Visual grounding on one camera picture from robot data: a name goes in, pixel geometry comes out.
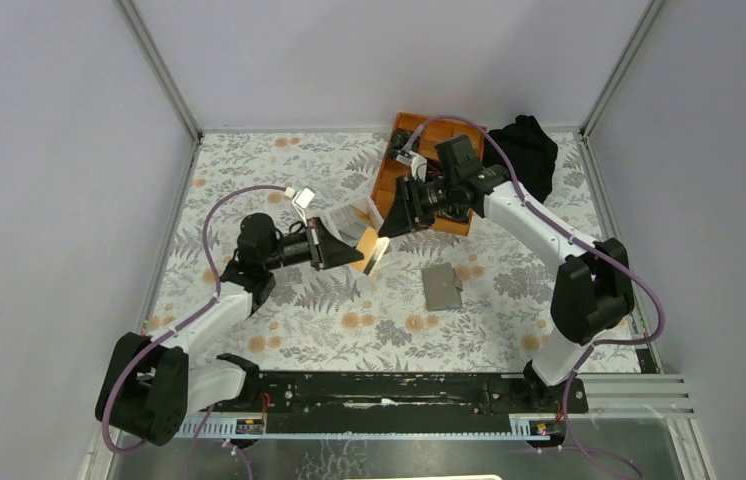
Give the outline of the gold credit card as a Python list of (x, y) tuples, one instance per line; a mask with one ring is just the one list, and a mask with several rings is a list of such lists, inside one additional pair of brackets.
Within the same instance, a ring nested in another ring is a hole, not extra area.
[(368, 227), (355, 247), (363, 258), (350, 263), (349, 266), (364, 275), (370, 275), (387, 253), (389, 245), (388, 237), (380, 237), (374, 228)]

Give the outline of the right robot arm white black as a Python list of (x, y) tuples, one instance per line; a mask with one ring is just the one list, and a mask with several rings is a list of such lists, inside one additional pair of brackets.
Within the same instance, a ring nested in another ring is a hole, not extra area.
[(427, 182), (400, 176), (394, 201), (378, 233), (398, 236), (424, 230), (449, 207), (468, 207), (529, 248), (555, 275), (550, 316), (554, 330), (524, 369), (524, 402), (546, 412), (562, 398), (561, 383), (595, 339), (615, 328), (635, 306), (625, 274), (628, 254), (615, 238), (598, 241), (564, 226), (540, 203), (518, 192), (499, 165), (472, 175), (442, 175)]

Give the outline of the grey leather card holder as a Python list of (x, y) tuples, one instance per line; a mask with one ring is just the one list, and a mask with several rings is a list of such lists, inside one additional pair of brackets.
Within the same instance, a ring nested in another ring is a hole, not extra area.
[(442, 263), (421, 271), (426, 308), (429, 311), (457, 310), (463, 306), (463, 286), (450, 263)]

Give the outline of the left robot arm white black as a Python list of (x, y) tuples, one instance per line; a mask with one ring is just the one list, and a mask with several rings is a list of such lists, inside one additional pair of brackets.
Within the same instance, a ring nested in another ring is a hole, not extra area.
[(240, 223), (237, 248), (207, 305), (148, 335), (129, 332), (115, 344), (95, 407), (95, 417), (162, 446), (186, 416), (225, 401), (245, 411), (258, 401), (258, 366), (221, 354), (197, 360), (225, 331), (250, 319), (276, 285), (276, 270), (307, 263), (321, 271), (363, 260), (355, 247), (334, 236), (319, 217), (282, 234), (265, 213)]

